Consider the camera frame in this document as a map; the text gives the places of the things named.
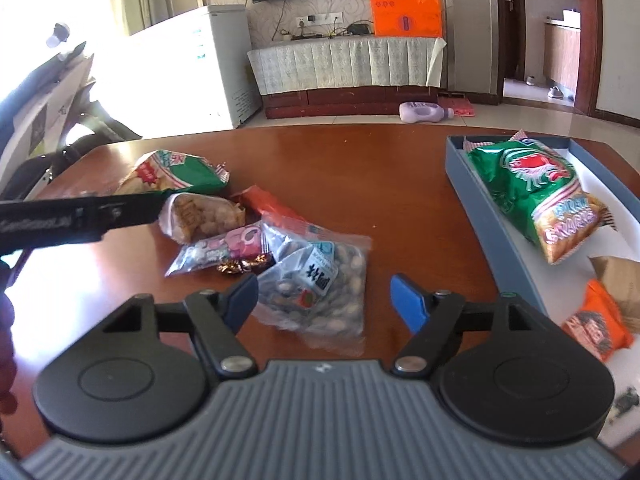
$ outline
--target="tiled floor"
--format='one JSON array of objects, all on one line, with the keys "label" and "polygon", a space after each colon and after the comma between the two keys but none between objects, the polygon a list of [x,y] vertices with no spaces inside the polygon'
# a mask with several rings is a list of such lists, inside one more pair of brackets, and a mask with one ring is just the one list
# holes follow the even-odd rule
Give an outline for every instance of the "tiled floor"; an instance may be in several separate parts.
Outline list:
[{"label": "tiled floor", "polygon": [[[568,112],[557,112],[516,105],[474,105],[475,117],[455,117],[440,124],[484,126],[486,128],[523,128],[529,132],[556,134],[606,142],[636,170],[640,170],[640,129],[609,123]],[[244,127],[284,126],[288,124],[400,123],[399,116],[328,116],[272,119],[259,112]]]},{"label": "tiled floor", "polygon": [[553,97],[549,97],[547,95],[549,88],[547,87],[529,86],[524,81],[516,81],[515,79],[504,80],[503,92],[505,97],[515,97],[517,99],[528,99],[530,101],[540,101],[564,106],[574,105],[574,102],[569,98],[554,99]]}]

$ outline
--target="doorway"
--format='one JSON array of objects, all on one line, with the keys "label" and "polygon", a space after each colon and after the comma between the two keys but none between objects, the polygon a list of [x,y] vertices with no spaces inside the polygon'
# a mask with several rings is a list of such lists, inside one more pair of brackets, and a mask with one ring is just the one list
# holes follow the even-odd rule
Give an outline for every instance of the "doorway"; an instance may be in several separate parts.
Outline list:
[{"label": "doorway", "polygon": [[[498,0],[498,18],[501,102],[591,114],[600,76],[602,0]],[[549,97],[554,86],[556,97]]]}]

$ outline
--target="shrimp logo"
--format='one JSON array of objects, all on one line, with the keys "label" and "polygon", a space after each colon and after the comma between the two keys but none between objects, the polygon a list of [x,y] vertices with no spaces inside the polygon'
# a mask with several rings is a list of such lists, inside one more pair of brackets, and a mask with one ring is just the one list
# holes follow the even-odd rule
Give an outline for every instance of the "shrimp logo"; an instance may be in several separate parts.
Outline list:
[{"label": "shrimp logo", "polygon": [[505,150],[501,165],[527,183],[527,191],[541,187],[545,180],[556,182],[560,178],[569,178],[571,174],[566,166],[548,153],[530,148]]}]

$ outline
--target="table top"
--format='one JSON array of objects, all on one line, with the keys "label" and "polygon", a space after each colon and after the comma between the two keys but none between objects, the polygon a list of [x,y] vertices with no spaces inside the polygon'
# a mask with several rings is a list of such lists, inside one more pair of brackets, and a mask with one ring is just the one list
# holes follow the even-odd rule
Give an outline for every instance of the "table top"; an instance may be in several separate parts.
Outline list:
[{"label": "table top", "polygon": [[[390,365],[409,339],[393,310],[389,281],[404,272],[427,290],[446,288],[471,301],[497,294],[482,250],[444,170],[448,135],[511,130],[411,124],[340,124],[246,128],[102,146],[47,187],[42,198],[108,194],[144,153],[159,148],[226,162],[231,192],[257,184],[309,221],[372,238],[366,281],[363,358]],[[640,196],[640,176],[606,144],[579,140]],[[101,242],[35,251],[8,295],[14,302],[12,392],[18,407],[2,417],[4,436],[25,456],[47,439],[31,399],[37,373],[106,314],[134,294],[178,301],[202,288],[222,290],[236,278],[205,269],[164,277],[178,245],[158,226],[109,232]],[[464,346],[483,335],[472,334]],[[295,334],[249,318],[240,341],[263,366],[271,358],[341,358],[311,349]],[[163,340],[187,348],[187,338]]]}]

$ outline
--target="white lace tablecloth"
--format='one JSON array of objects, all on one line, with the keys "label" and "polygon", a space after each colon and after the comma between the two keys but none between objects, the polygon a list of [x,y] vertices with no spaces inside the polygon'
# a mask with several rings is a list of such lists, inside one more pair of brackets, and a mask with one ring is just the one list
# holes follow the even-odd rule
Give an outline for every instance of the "white lace tablecloth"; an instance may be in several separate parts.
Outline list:
[{"label": "white lace tablecloth", "polygon": [[440,86],[442,38],[347,36],[249,52],[261,95],[354,86]]}]

